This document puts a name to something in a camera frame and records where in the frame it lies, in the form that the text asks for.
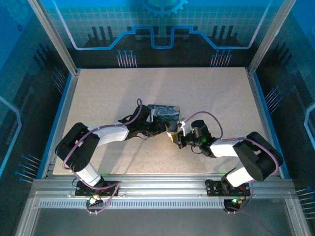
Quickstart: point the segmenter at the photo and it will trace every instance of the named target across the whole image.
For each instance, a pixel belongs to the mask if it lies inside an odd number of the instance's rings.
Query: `metal extrusion bar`
[[[207,197],[205,180],[220,180],[221,176],[120,176],[110,175],[105,180],[121,181],[119,197],[126,199],[233,199],[231,197]],[[71,185],[73,177],[36,179],[32,189],[39,192],[57,192],[74,197]],[[264,182],[254,182],[254,199],[297,198],[290,179],[269,177]]]
[[[86,199],[42,198],[39,208],[85,209]],[[110,209],[223,209],[224,200],[218,199],[113,199]]]
[[[66,120],[70,111],[71,102],[72,102],[75,87],[78,81],[78,75],[72,76],[71,78],[69,78],[69,80],[70,81],[67,81],[67,83],[69,83],[69,87],[66,87],[66,90],[65,90],[66,94],[64,98],[64,103],[61,108],[61,115],[58,121],[56,121],[57,122],[56,130],[53,134],[49,149],[46,147],[47,150],[45,150],[45,153],[44,153],[45,156],[47,155],[47,161],[46,163],[41,163],[41,165],[45,165],[45,166],[43,168],[41,176],[37,176],[38,178],[44,178],[46,176],[51,160],[53,158],[56,158],[55,147],[57,146],[58,142],[60,142],[60,140],[63,137],[63,130],[65,128]]]
[[[42,5],[42,3],[40,3],[40,1],[37,1],[37,0],[28,0],[28,2],[31,5],[32,9],[34,10],[34,13],[36,14],[40,23],[44,27],[50,40],[52,41],[55,48],[57,49],[57,52],[59,53],[61,59],[65,63],[67,69],[73,76],[75,76],[77,73],[77,68],[66,46],[64,45],[60,35],[58,34],[58,31],[56,30],[55,26],[49,19],[49,16],[45,10],[45,7]]]
[[[279,8],[276,16],[274,17],[265,37],[263,38],[259,48],[252,59],[252,62],[249,66],[249,74],[253,75],[254,72],[257,70],[259,64],[261,63],[262,59],[264,58],[265,54],[267,53],[270,45],[274,41],[275,37],[279,33],[281,26],[283,25],[284,21],[286,20],[288,14],[291,11],[291,8],[295,4],[296,0],[284,0],[281,7]]]
[[[253,96],[257,105],[257,109],[259,112],[259,116],[260,116],[261,123],[264,128],[267,140],[271,143],[272,146],[276,147],[279,145],[279,144],[276,145],[278,140],[277,138],[275,139],[273,138],[273,134],[269,126],[268,118],[264,111],[268,109],[267,109],[267,106],[264,108],[263,101],[262,101],[263,96],[259,95],[259,88],[258,88],[259,85],[255,81],[255,77],[253,74],[248,73],[248,78],[249,78]],[[285,178],[285,176],[288,175],[286,167],[280,167],[279,173],[282,178]],[[311,236],[312,234],[310,233],[310,229],[306,222],[305,216],[303,215],[303,210],[299,203],[299,199],[296,198],[296,192],[295,192],[295,197],[285,199],[285,204],[286,204],[288,216],[291,219],[292,227],[295,234],[299,236]]]

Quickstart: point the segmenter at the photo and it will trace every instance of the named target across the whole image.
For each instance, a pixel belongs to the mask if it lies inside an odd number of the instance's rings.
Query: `blue pin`
[[[134,65],[135,65],[135,67],[138,67],[138,66],[137,66],[137,56],[136,56],[136,55],[133,55],[133,57],[134,57]]]
[[[310,186],[307,186],[306,188],[303,188],[303,189],[301,189],[301,190],[298,190],[298,191],[296,191],[297,193],[299,193],[299,192],[302,192],[302,191],[310,191],[311,190],[311,187]]]
[[[27,183],[33,183],[33,182],[31,182],[31,181],[28,181],[28,180],[26,180],[26,179],[23,179],[22,177],[19,178],[19,181],[20,181],[20,182],[24,181],[24,182],[27,182]]]
[[[304,196],[304,195],[313,194],[313,193],[315,193],[315,191],[313,191],[313,192],[309,192],[309,193],[300,194],[300,195],[299,195],[299,197]]]
[[[224,59],[222,60],[221,66],[223,66],[223,63],[226,60],[227,55],[224,55],[223,57],[224,57]]]
[[[125,55],[122,55],[124,66],[126,67],[126,60],[125,60]]]
[[[232,50],[231,49],[229,49],[229,50],[227,50],[227,56],[226,56],[226,58],[225,58],[225,61],[223,62],[224,64],[226,64],[226,62],[227,62],[227,59],[229,58],[228,56],[230,55],[230,52],[232,52]]]
[[[127,57],[128,57],[128,59],[129,59],[129,60],[127,60],[127,64],[128,64],[128,61],[129,61],[129,67],[131,67],[130,55],[127,55]]]
[[[30,154],[30,153],[28,154],[28,157],[31,157],[31,158],[33,158],[33,159],[35,159],[35,160],[41,162],[41,160],[39,160],[39,159],[37,159],[36,157],[32,156],[32,154]]]
[[[212,54],[212,59],[211,59],[211,62],[210,62],[210,67],[212,66],[212,62],[213,62],[213,59],[215,58],[216,55]]]
[[[23,169],[23,170],[22,170],[22,173],[24,173],[24,174],[29,174],[29,175],[31,175],[31,176],[36,177],[36,175],[35,175],[35,174],[33,174],[33,173],[31,173],[31,172],[28,172],[28,171],[27,171],[27,170],[25,170],[25,169]]]
[[[274,90],[275,90],[275,88],[272,87],[271,90],[270,90],[270,92],[265,96],[265,99],[268,98]]]
[[[36,170],[34,170],[34,169],[30,168],[30,167],[27,167],[27,166],[23,165],[21,162],[18,163],[18,167],[24,167],[24,168],[26,168],[26,169],[28,169],[28,170],[31,170],[31,171],[36,172]]]
[[[222,61],[222,59],[223,59],[223,54],[225,53],[225,49],[222,49],[222,55],[221,55],[221,58],[220,58],[220,62],[219,62],[219,66],[220,66],[220,64],[221,64],[221,61]]]
[[[24,174],[21,174],[21,173],[19,173],[18,171],[15,171],[14,174],[15,174],[16,176],[23,176],[23,177],[26,177],[26,178],[34,179],[34,178],[32,178],[32,177],[29,177],[29,176],[26,176],[26,175],[24,175]]]
[[[217,63],[216,63],[216,67],[218,66],[218,62],[219,62],[219,58],[221,57],[221,55],[218,55],[218,59],[217,59]]]
[[[26,156],[24,156],[24,154],[21,155],[21,158],[22,158],[22,159],[29,160],[30,162],[32,162],[32,163],[34,163],[34,164],[36,164],[36,165],[39,165],[39,164],[40,164],[40,163],[38,163],[38,162],[36,162],[36,161],[33,161],[33,160],[27,158]]]
[[[314,198],[314,196],[312,195],[312,196],[310,196],[309,198],[300,199],[300,201],[304,201],[304,200],[312,200],[312,201],[314,201],[315,198]]]
[[[32,166],[32,167],[34,167],[34,168],[36,168],[36,169],[39,169],[37,166],[31,164],[31,163],[28,162],[28,161],[26,161],[25,164],[26,164],[27,166]]]
[[[229,65],[231,58],[232,58],[232,55],[228,55],[228,60],[227,60],[227,63],[226,63],[225,66],[228,66],[228,65]]]

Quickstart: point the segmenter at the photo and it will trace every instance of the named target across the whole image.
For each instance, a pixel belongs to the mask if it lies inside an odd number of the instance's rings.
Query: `aluminum frame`
[[[85,198],[75,197],[74,188],[71,186],[73,177],[70,176],[51,176],[51,166],[54,165],[56,155],[53,148],[63,135],[64,126],[69,112],[70,104],[73,98],[76,80],[77,69],[68,53],[64,43],[62,42],[58,32],[47,17],[44,7],[36,0],[28,0],[37,17],[45,28],[47,34],[51,38],[62,60],[66,64],[72,75],[72,81],[67,91],[67,96],[63,105],[62,115],[58,121],[57,129],[53,137],[51,148],[49,150],[48,161],[46,162],[45,171],[42,178],[36,179],[33,182],[30,195],[27,199],[16,235],[28,236],[32,234],[35,225],[38,210],[40,208],[84,208]],[[267,138],[272,144],[275,144],[272,138],[272,133],[268,127],[268,121],[262,106],[262,101],[257,92],[257,86],[253,79],[253,74],[259,66],[261,60],[269,49],[278,30],[289,14],[295,0],[284,0],[277,15],[275,16],[270,28],[267,31],[257,53],[255,54],[249,72],[249,81],[253,90],[253,95],[256,100],[257,108],[265,129]],[[280,176],[284,176],[283,171],[280,171]],[[204,181],[207,179],[219,180],[221,175],[108,175],[106,180],[121,181],[121,189],[119,196],[114,198],[113,202],[121,201],[128,203],[130,201],[145,201],[145,202],[161,202],[173,200],[177,203],[191,200],[193,202],[212,202],[220,203],[222,198],[212,198],[206,196]],[[254,182],[254,199],[285,199],[288,216],[291,219],[292,227],[296,235],[310,236],[310,230],[303,215],[301,205],[297,199],[293,182],[289,179],[281,179],[273,176],[267,178],[264,182]]]
[[[263,101],[259,96],[258,86],[253,75],[248,74],[248,78],[267,139],[274,145],[275,142],[262,105]],[[34,180],[16,236],[31,235],[39,208],[85,208],[86,198],[74,196],[74,188],[71,185],[73,176],[54,176],[51,174],[56,160],[54,147],[62,138],[78,80],[77,77],[71,79],[45,166],[47,173],[43,173],[43,177],[46,178]],[[310,236],[311,233],[296,196],[293,182],[290,179],[282,179],[284,174],[281,169],[279,174],[279,176],[267,178],[264,182],[254,182],[253,198],[285,199],[288,219],[291,220],[295,234]],[[152,204],[161,203],[158,207],[162,208],[162,204],[183,203],[184,207],[186,202],[193,204],[193,206],[185,205],[186,208],[212,208],[207,204],[220,204],[226,198],[207,197],[204,182],[207,179],[220,180],[221,177],[222,175],[219,174],[151,174],[106,175],[104,178],[121,181],[119,195],[113,199],[113,204],[116,205],[110,207],[129,208],[131,205],[132,208],[151,209]]]
[[[205,180],[220,180],[222,175],[108,175],[106,180],[121,181],[118,197],[110,208],[223,208],[224,198],[207,197]],[[16,236],[29,236],[40,208],[84,209],[85,197],[75,197],[72,176],[36,179],[18,226]],[[254,182],[254,199],[298,199],[293,182],[278,176]]]
[[[61,39],[58,31],[56,30],[54,24],[48,17],[47,11],[44,8],[41,1],[37,0],[28,0],[29,4],[31,5],[35,15],[37,16],[38,20],[44,27],[46,33],[48,34],[50,40],[52,41],[53,45],[55,46],[58,54],[60,55],[61,59],[63,60],[64,64],[66,65],[67,69],[71,73],[71,75],[75,76],[77,73],[77,67],[75,66],[68,49],[66,48],[63,40]]]
[[[276,16],[274,17],[265,37],[261,41],[256,54],[254,55],[251,64],[249,65],[249,74],[253,75],[260,65],[262,59],[266,55],[270,45],[274,41],[275,37],[279,33],[281,26],[286,20],[296,0],[283,0],[281,7],[279,8]]]

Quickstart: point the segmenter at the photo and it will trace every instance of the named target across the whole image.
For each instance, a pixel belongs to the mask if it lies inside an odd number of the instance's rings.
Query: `black robot arm segment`
[[[55,149],[56,155],[64,161],[76,142],[78,142],[78,140],[80,140],[83,135],[88,132],[89,130],[87,126],[82,123],[76,123],[57,145]],[[84,142],[82,142],[81,146],[79,146],[70,156],[66,163],[67,166],[69,166],[74,172],[83,170],[89,164],[98,142],[98,135],[89,135]]]
[[[279,166],[284,163],[281,154],[260,134],[252,132],[247,136],[247,138],[255,141],[270,151],[276,158]],[[233,148],[246,171],[257,181],[264,181],[276,169],[273,159],[266,152],[248,141],[238,142],[233,146]]]
[[[202,154],[209,157],[214,157],[211,155],[211,144],[217,140],[211,136],[207,125],[203,120],[195,120],[191,123],[192,132],[187,133],[184,136],[183,131],[176,133],[171,136],[172,142],[178,145],[179,149],[191,145],[192,147],[199,147]]]
[[[139,107],[136,108],[132,115],[128,116],[129,119],[126,117],[118,122],[126,123],[132,120],[137,115],[138,111]],[[137,136],[139,133],[149,138],[166,131],[165,123],[160,121],[157,117],[152,116],[151,111],[152,110],[149,107],[142,105],[140,115],[133,123],[127,125],[129,133],[126,140]]]

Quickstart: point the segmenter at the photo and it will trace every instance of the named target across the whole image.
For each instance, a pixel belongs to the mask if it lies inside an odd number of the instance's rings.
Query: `enclosure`
[[[314,234],[314,1],[0,4],[2,235]],[[76,122],[112,124],[137,98],[178,106],[180,118],[211,112],[225,138],[257,131],[284,163],[253,182],[244,214],[228,215],[204,183],[237,159],[179,150],[162,134],[114,142],[91,163],[119,193],[89,216],[55,148]]]

